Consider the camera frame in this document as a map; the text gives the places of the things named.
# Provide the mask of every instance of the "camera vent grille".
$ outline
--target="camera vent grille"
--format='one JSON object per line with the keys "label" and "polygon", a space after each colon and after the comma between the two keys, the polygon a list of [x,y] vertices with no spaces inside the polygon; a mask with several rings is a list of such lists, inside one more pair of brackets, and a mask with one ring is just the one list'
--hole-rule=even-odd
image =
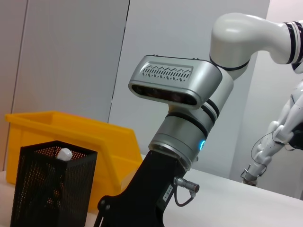
{"label": "camera vent grille", "polygon": [[143,77],[155,79],[172,80],[175,82],[186,82],[192,69],[188,67],[165,66],[161,64],[149,64],[142,71]]}

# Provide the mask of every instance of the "white wall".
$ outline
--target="white wall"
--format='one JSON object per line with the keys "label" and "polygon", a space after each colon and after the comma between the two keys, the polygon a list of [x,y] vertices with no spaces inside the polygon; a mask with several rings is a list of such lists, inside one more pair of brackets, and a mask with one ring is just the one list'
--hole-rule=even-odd
{"label": "white wall", "polygon": [[[302,0],[271,0],[267,19],[274,22],[302,20],[302,9]],[[258,54],[230,179],[241,180],[241,172],[252,162],[250,150],[253,144],[265,134],[269,123],[277,120],[293,87],[302,79],[302,75],[296,75],[290,65],[276,65],[267,52]],[[295,196],[302,167],[302,151],[283,149],[274,156],[267,172],[259,178],[258,187]]]}
{"label": "white wall", "polygon": [[127,0],[29,0],[14,112],[108,121]]}
{"label": "white wall", "polygon": [[[213,23],[222,14],[243,12],[266,17],[268,0],[131,0],[109,122],[135,130],[141,152],[167,114],[165,104],[137,98],[129,79],[143,56],[158,54],[209,59]],[[228,177],[244,112],[255,57],[212,129],[195,168]]]}
{"label": "white wall", "polygon": [[3,168],[27,0],[0,1],[0,171]]}

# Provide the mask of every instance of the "yellow storage box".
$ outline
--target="yellow storage box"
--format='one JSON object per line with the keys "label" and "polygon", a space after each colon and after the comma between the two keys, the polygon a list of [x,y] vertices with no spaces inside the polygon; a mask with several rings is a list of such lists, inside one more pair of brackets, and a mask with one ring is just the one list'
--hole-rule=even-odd
{"label": "yellow storage box", "polygon": [[131,129],[56,111],[7,114],[10,122],[6,180],[15,184],[20,148],[60,140],[98,152],[89,209],[104,195],[121,193],[142,162]]}

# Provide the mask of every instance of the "black mesh pencil holder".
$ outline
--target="black mesh pencil holder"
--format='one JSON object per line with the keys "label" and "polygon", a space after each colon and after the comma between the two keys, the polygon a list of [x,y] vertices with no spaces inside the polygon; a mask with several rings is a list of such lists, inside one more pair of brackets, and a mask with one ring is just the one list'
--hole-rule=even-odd
{"label": "black mesh pencil holder", "polygon": [[[70,161],[56,159],[62,148]],[[22,147],[11,227],[83,227],[97,153],[60,141]]]}

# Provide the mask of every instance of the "white table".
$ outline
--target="white table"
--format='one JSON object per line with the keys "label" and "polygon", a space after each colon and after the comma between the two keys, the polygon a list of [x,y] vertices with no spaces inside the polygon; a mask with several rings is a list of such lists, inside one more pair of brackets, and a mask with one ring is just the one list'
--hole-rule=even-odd
{"label": "white table", "polygon": [[[200,185],[196,198],[183,208],[173,198],[164,212],[166,227],[302,227],[303,201],[237,183],[197,170],[186,175]],[[0,172],[0,227],[9,227],[14,186]],[[178,200],[189,198],[178,189]],[[95,214],[88,214],[86,226],[92,227]]]}

